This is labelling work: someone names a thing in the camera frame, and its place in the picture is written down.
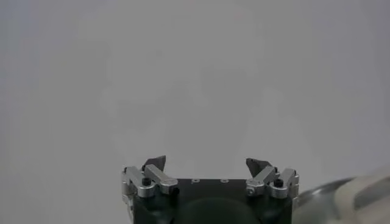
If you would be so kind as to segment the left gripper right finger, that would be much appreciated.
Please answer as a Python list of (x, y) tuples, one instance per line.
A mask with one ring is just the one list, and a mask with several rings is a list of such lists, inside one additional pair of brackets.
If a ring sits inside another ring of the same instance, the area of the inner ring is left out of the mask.
[(279, 171), (270, 162), (254, 158), (247, 158), (246, 165), (252, 176), (246, 180), (247, 196), (268, 194), (276, 199), (297, 199), (300, 176), (296, 170), (285, 168)]

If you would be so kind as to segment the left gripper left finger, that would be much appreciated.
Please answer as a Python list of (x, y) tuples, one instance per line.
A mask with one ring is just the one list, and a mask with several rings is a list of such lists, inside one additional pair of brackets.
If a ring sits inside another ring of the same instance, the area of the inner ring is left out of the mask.
[(154, 197), (158, 192), (172, 195), (179, 191), (179, 181), (164, 173), (166, 156), (149, 158), (139, 169), (125, 167), (121, 172), (121, 191), (126, 197)]

